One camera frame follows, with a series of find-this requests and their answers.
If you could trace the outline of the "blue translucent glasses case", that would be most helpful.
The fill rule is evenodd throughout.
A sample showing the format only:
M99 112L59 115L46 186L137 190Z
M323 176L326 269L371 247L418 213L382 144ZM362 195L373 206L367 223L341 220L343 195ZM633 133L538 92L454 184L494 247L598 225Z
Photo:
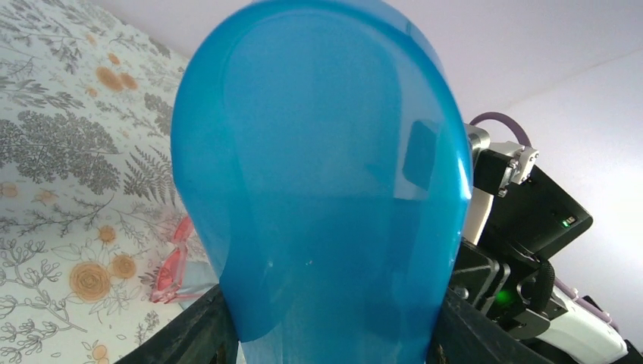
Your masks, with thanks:
M258 1L180 83L174 182L249 363L423 363L472 157L423 32L382 1Z

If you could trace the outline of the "pink sunglasses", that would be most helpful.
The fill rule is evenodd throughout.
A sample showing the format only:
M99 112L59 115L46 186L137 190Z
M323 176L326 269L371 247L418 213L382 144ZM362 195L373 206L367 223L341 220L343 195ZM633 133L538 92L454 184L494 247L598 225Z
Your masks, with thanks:
M200 298L203 293L180 293L186 272L188 245L187 241L194 232L189 216L183 218L170 242L174 245L172 252L165 258L155 278L149 301L152 303L176 303Z

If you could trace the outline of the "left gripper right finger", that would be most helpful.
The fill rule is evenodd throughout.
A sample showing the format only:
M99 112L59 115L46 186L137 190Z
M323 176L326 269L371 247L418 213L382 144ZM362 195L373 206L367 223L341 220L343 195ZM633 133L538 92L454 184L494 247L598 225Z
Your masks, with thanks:
M538 364L550 361L511 338L448 290L432 335L432 362Z

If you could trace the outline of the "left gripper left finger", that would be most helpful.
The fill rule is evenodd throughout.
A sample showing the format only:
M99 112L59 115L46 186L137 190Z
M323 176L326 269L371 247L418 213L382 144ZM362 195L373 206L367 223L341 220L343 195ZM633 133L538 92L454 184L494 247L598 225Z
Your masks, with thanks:
M209 364L237 361L239 340L215 285L119 364Z

